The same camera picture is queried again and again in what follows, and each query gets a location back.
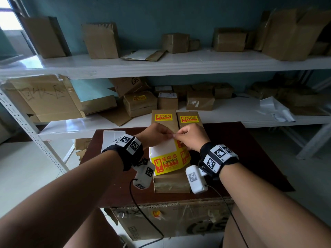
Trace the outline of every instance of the shelf board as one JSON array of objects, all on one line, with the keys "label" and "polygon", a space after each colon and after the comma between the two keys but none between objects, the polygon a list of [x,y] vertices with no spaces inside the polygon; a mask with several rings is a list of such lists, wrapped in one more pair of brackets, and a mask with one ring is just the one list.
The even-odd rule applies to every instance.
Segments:
[{"label": "shelf board", "polygon": [[329,56],[310,56],[306,61],[285,62],[253,50],[236,53],[202,49],[180,54],[166,53],[158,62],[91,59],[87,54],[51,59],[33,56],[0,66],[0,77],[61,74],[70,79],[90,79],[329,68]]},{"label": "shelf board", "polygon": [[[198,111],[203,123],[242,122],[246,128],[294,126],[331,123],[331,116],[295,116],[296,122],[277,122],[271,115],[263,115],[259,109],[259,100],[255,98],[236,97],[216,100],[212,111]],[[187,111],[180,103],[180,110]],[[97,129],[118,129],[147,127],[151,124],[151,114],[135,117],[125,125],[118,127],[98,114],[86,118],[54,121],[39,133],[42,140],[58,140],[93,137]]]}]

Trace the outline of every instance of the human hand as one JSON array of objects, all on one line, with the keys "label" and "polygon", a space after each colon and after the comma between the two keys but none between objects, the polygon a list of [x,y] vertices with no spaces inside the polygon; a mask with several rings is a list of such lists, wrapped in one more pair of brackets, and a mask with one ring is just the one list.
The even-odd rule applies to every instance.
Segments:
[{"label": "human hand", "polygon": [[173,138],[173,132],[166,126],[153,123],[142,132],[135,135],[141,141],[143,148],[153,147],[161,142]]},{"label": "human hand", "polygon": [[198,124],[189,124],[181,128],[174,138],[183,142],[187,147],[200,152],[201,147],[210,142],[205,130]]}]

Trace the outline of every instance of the wrist band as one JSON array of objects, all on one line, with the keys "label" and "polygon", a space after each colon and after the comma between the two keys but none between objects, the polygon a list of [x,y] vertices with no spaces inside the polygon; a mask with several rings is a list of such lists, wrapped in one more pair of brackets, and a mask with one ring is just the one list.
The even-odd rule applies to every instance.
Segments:
[{"label": "wrist band", "polygon": [[218,177],[221,169],[239,161],[238,155],[223,144],[205,143],[200,149],[201,160],[198,166],[209,176]]},{"label": "wrist band", "polygon": [[102,152],[107,150],[114,150],[118,153],[123,162],[123,171],[130,170],[131,166],[138,166],[144,155],[143,145],[139,139],[128,134],[116,139]]}]

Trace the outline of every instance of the white floor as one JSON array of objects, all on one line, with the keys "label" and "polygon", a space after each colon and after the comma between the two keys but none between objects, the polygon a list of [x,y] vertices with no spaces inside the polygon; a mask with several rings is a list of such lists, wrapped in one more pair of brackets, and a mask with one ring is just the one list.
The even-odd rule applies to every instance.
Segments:
[{"label": "white floor", "polygon": [[[318,128],[305,126],[295,129],[309,139]],[[316,157],[297,160],[295,154],[300,148],[281,131],[272,133],[268,129],[250,129],[250,132],[296,189],[290,196],[331,226],[331,142]],[[65,140],[51,144],[64,157],[72,143]],[[73,154],[68,167],[73,169],[78,164],[78,157]],[[0,145],[0,217],[59,175],[59,170],[33,142]],[[121,226],[116,226],[110,217],[106,218],[118,234],[130,240]],[[221,238],[222,233],[166,238],[148,247],[218,247]],[[147,242],[136,241],[133,245],[139,247]]]}]

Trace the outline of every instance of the wooden table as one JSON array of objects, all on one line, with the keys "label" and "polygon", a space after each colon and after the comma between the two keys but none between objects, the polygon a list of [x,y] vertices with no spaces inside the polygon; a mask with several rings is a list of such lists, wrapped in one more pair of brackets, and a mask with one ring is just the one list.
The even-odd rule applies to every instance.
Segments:
[{"label": "wooden table", "polygon": [[[294,191],[285,176],[279,171],[242,123],[204,124],[204,127],[211,141],[225,144],[229,147],[238,154],[240,162],[256,175],[265,179],[281,191]],[[118,130],[125,130],[127,134],[135,135],[144,129],[145,128],[125,128]],[[101,153],[103,131],[104,130],[97,130],[95,132],[81,163]],[[192,157],[191,164],[196,165],[200,160],[199,153],[190,151],[190,154]],[[144,157],[148,158],[148,149],[145,150]],[[129,183],[135,175],[136,171],[133,169],[121,173],[109,186],[98,206],[100,208],[133,206],[134,203],[129,194]],[[209,185],[216,188],[222,196],[229,196],[220,181],[213,181],[209,179],[209,177],[206,177],[206,181]],[[192,192],[183,194],[159,194],[154,193],[153,184],[145,190],[132,188],[132,192],[136,202],[140,205],[218,197],[213,190],[208,190],[202,194],[194,194]]]}]

